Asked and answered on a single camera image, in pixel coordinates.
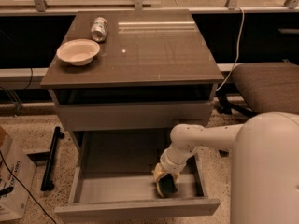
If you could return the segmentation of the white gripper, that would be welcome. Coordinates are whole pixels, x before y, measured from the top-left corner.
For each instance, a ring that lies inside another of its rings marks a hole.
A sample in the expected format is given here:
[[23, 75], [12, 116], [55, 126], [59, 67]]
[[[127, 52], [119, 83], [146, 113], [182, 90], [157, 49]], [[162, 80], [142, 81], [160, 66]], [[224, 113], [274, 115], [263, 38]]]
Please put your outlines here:
[[159, 180], [169, 173], [171, 174], [173, 183], [176, 184], [179, 180], [180, 172], [186, 166], [186, 160], [187, 158], [179, 149], [168, 148], [163, 152], [160, 157], [160, 163], [157, 163], [155, 168], [152, 170], [154, 182], [156, 183], [156, 189], [159, 195]]

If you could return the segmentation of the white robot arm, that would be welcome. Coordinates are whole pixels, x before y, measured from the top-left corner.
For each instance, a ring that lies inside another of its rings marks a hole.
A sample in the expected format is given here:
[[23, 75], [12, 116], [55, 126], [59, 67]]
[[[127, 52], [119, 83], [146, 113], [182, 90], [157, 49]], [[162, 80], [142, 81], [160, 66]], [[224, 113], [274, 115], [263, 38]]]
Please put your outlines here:
[[230, 149], [231, 224], [299, 224], [299, 117], [257, 115], [243, 124], [205, 128], [179, 124], [153, 170], [160, 196], [176, 181], [199, 147]]

